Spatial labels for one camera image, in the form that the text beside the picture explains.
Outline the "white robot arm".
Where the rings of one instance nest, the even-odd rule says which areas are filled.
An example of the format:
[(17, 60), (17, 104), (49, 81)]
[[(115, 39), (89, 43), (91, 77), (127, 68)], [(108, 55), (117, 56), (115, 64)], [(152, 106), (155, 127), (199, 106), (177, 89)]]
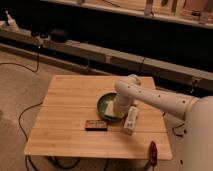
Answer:
[(114, 109), (128, 110), (134, 100), (142, 101), (185, 121), (180, 171), (213, 171), (213, 96), (190, 95), (148, 89), (137, 84), (135, 75), (115, 82)]

